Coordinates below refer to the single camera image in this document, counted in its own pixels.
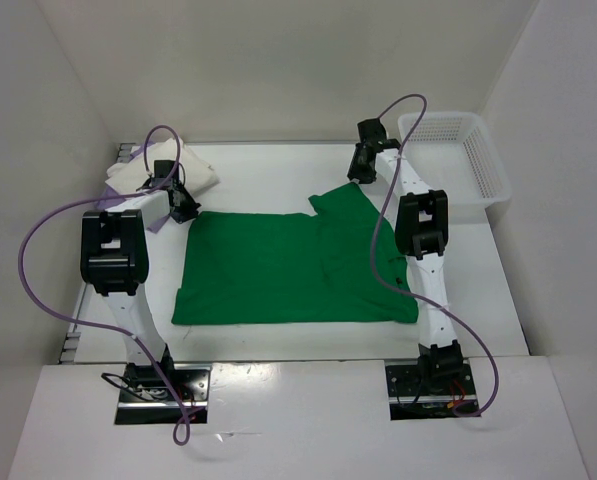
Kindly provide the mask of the white t shirt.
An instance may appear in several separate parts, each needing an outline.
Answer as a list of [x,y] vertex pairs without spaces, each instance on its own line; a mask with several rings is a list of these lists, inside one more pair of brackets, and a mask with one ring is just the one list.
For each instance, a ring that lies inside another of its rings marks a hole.
[[[174,160],[177,151],[176,142],[170,138],[165,142],[149,145],[147,148],[148,166],[155,172],[156,160]],[[181,178],[190,194],[212,187],[219,178],[209,163],[200,159],[190,147],[181,145],[180,165]],[[135,151],[135,156],[128,163],[115,164],[107,170],[105,183],[118,194],[129,194],[137,191],[148,179],[144,165],[143,148]]]

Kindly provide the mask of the purple t shirt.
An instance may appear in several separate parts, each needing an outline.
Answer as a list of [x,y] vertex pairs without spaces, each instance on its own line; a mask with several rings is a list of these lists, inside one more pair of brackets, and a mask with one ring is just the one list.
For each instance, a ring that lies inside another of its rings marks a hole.
[[102,197],[95,202],[98,210],[142,212],[146,230],[157,233],[170,217],[171,207],[165,190],[150,193],[160,179],[153,165],[144,165],[144,147],[124,145],[118,161],[107,170]]

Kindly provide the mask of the green t shirt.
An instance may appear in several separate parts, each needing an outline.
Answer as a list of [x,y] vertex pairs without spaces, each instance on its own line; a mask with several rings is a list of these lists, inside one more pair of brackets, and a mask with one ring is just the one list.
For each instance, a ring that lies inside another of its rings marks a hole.
[[179,326],[398,322],[418,306],[387,221],[348,183],[313,214],[201,213],[189,228],[172,322]]

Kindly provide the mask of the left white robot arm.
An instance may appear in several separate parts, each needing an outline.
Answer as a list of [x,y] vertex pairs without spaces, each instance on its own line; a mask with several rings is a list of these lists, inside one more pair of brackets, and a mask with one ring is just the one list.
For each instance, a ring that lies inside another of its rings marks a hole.
[[125,336],[126,382],[143,387],[158,400],[175,393],[180,374],[146,296],[150,266],[146,230],[166,218],[190,221],[200,207],[185,187],[172,181],[162,190],[88,211],[82,218],[82,278],[102,296],[114,316],[113,328]]

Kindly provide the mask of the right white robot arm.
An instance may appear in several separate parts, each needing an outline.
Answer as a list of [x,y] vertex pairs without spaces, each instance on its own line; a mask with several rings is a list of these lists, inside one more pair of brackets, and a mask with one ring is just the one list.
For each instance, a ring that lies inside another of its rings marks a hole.
[[395,244],[407,262],[409,294],[419,303],[417,382],[438,393],[458,379],[464,364],[445,285],[448,197],[427,184],[398,147],[395,139],[358,142],[348,178],[370,184],[381,176],[391,182],[384,204],[398,201]]

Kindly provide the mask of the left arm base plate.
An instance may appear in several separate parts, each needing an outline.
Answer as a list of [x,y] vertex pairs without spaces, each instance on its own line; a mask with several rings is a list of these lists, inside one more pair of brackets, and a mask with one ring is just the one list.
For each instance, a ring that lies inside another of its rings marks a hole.
[[[190,423],[206,424],[210,367],[182,364],[165,372],[189,414]],[[174,396],[152,367],[127,365],[121,375],[103,373],[101,377],[119,390],[115,425],[175,425],[182,419]]]

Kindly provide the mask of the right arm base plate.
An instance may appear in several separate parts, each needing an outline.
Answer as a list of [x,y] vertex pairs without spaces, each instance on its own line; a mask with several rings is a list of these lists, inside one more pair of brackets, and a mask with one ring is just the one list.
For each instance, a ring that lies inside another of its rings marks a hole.
[[423,420],[456,418],[479,409],[470,365],[465,362],[456,378],[423,381],[414,361],[385,364],[390,418]]

